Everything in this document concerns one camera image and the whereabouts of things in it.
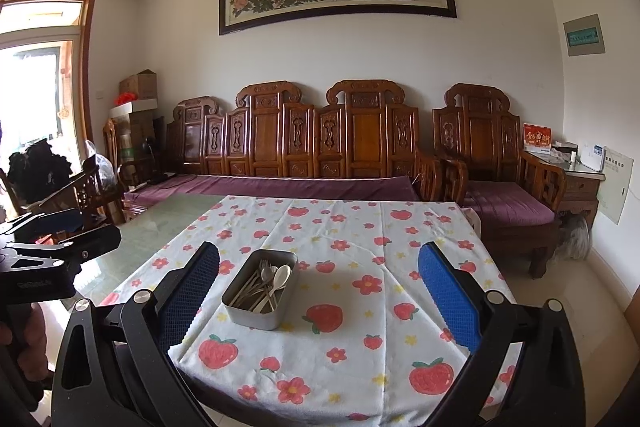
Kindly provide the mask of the person left hand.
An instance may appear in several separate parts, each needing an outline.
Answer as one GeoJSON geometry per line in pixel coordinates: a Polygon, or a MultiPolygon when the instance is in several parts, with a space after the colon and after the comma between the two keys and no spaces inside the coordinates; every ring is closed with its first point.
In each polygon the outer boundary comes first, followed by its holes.
{"type": "Polygon", "coordinates": [[[17,357],[18,366],[29,381],[43,381],[49,373],[47,334],[46,321],[38,303],[32,304],[32,312],[24,326],[23,338],[24,347],[17,357]]]}

